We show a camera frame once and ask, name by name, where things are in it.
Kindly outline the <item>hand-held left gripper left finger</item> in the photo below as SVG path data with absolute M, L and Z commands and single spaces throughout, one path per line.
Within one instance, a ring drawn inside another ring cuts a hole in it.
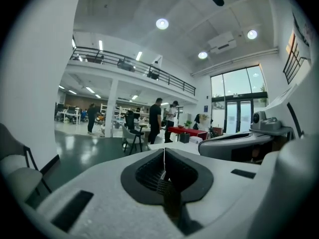
M 182 239 L 184 235 L 162 206 L 143 205 L 127 194 L 121 173 L 128 165 L 152 154 L 145 151 L 94 165 L 56 189 L 36 211 L 48 221 L 80 190 L 93 193 L 70 229 L 81 239 Z

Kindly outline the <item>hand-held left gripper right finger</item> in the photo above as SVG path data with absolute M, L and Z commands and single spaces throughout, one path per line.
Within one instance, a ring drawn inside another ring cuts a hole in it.
M 241 198 L 251 189 L 254 181 L 231 171 L 240 169 L 256 173 L 259 166 L 213 159 L 178 149 L 174 151 L 205 166 L 214 177 L 212 186 L 200 201 L 186 204 L 190 218 L 212 235 L 247 235 L 253 212 L 250 205 L 243 207 Z

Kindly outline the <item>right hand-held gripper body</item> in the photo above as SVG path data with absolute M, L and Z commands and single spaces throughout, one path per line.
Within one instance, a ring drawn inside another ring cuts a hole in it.
M 301 83 L 290 87 L 264 108 L 266 118 L 276 117 L 282 127 L 274 131 L 253 132 L 300 138 L 319 132 L 319 70 L 311 69 Z

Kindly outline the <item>white marble table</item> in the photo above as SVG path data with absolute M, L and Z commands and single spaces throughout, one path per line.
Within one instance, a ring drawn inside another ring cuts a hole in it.
M 170 148 L 170 149 L 178 149 L 185 152 L 193 153 L 196 155 L 200 155 L 198 151 L 198 144 L 189 142 L 189 143 L 182 143 L 182 142 L 171 142 L 171 143 L 158 143 L 158 144 L 148 144 L 149 150 L 157 150 L 161 148 Z

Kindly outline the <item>grey upholstered chair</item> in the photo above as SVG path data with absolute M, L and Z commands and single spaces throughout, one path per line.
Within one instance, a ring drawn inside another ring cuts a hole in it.
M 25 165 L 4 173 L 4 166 L 8 164 L 9 158 L 14 156 L 21 156 Z M 31 149 L 18 141 L 2 123 L 0 123 L 0 172 L 12 194 L 20 201 L 28 200 L 33 192 L 39 194 L 37 187 L 40 183 L 50 194 L 52 193 L 35 163 Z
M 128 149 L 128 146 L 130 147 L 129 155 L 133 153 L 133 150 L 137 151 L 137 146 L 139 146 L 140 151 L 143 151 L 143 135 L 144 132 L 138 130 L 129 130 L 125 126 L 122 126 L 122 132 L 123 132 L 123 140 L 124 140 L 124 152 Z

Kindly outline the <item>black office chair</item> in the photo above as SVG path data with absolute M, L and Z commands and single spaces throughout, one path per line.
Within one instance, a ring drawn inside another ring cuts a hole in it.
M 127 111 L 125 115 L 126 128 L 129 130 L 130 133 L 137 134 L 137 135 L 144 135 L 141 129 L 139 131 L 135 129 L 134 119 L 135 119 L 134 112 Z

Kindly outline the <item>glass double door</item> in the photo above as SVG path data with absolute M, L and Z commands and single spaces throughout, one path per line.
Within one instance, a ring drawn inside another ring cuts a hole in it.
M 247 132 L 250 129 L 253 115 L 251 100 L 231 100 L 226 102 L 225 133 Z

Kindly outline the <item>red cloth covered table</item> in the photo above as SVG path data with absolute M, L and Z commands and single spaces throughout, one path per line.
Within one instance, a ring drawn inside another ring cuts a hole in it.
M 208 132 L 203 130 L 189 129 L 184 127 L 169 127 L 168 132 L 172 132 L 175 134 L 187 133 L 190 136 L 197 136 L 202 138 L 203 140 L 207 139 Z

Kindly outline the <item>black framed window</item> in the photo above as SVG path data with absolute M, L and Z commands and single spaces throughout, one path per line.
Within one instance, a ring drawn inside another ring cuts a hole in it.
M 288 85 L 299 84 L 308 74 L 310 65 L 308 60 L 301 57 L 299 45 L 293 31 L 286 47 L 286 52 L 288 53 L 288 58 L 283 69 L 286 81 Z

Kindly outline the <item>large glass window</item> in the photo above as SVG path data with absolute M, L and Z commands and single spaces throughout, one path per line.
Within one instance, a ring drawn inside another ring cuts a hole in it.
M 259 65 L 211 77 L 212 126 L 225 133 L 226 102 L 251 100 L 253 114 L 268 105 L 264 75 Z

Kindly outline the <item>white metal shelving rack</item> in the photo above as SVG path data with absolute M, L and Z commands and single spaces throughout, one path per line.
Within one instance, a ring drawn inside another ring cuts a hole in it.
M 126 124 L 126 115 L 128 112 L 133 112 L 133 115 L 139 115 L 137 119 L 134 119 L 134 123 L 138 124 L 136 127 L 149 127 L 149 113 L 139 112 L 133 108 L 124 108 L 122 106 L 115 107 L 113 111 L 113 125 L 122 126 Z

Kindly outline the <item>white office desk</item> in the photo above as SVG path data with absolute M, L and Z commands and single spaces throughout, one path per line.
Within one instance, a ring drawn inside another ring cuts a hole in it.
M 80 124 L 87 120 L 87 112 L 76 106 L 55 106 L 54 119 L 63 123 Z

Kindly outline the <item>white ceiling air conditioner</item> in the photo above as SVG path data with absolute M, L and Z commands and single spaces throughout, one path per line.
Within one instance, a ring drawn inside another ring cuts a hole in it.
M 230 31 L 209 40 L 208 44 L 210 45 L 209 52 L 215 54 L 220 54 L 237 47 L 236 40 Z

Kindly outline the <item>black balcony railing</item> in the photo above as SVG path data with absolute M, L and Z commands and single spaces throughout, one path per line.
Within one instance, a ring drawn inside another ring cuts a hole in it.
M 115 52 L 99 50 L 96 48 L 89 47 L 75 47 L 73 48 L 70 60 L 80 61 L 80 62 L 90 62 L 102 65 L 112 65 L 121 70 L 126 70 L 132 73 L 137 73 L 139 75 L 145 76 L 149 79 L 155 81 L 163 82 L 167 85 L 172 85 L 184 92 L 191 95 L 195 95 L 196 87 L 191 84 L 161 70 L 156 68 L 151 64 L 145 62 L 137 61 L 131 57 L 118 54 Z

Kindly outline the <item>white wall pipes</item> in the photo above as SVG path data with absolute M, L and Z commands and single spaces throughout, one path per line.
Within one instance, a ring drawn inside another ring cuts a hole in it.
M 192 77 L 204 76 L 204 75 L 218 75 L 220 73 L 224 73 L 229 69 L 237 69 L 241 66 L 241 64 L 247 65 L 253 63 L 257 58 L 278 54 L 278 48 L 272 48 L 264 51 L 254 52 L 248 55 L 236 57 L 221 63 L 214 64 L 197 72 L 191 74 Z

